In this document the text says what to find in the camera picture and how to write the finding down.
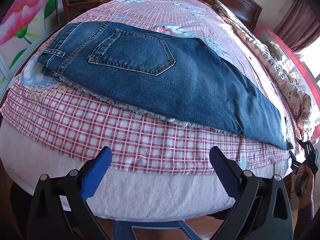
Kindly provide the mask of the person's right hand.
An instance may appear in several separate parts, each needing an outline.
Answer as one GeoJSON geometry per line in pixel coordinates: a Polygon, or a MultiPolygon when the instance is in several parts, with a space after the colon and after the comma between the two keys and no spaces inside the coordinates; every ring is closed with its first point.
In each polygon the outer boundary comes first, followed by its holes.
{"type": "Polygon", "coordinates": [[[305,185],[305,188],[303,190],[303,193],[300,197],[298,197],[299,199],[299,204],[298,204],[298,209],[302,209],[304,207],[306,207],[313,198],[313,184],[314,184],[314,175],[312,170],[310,169],[310,167],[308,166],[300,166],[296,177],[295,177],[295,181],[294,181],[294,185],[297,185],[298,181],[301,180],[301,178],[307,174],[308,175],[308,181],[305,185]]]}

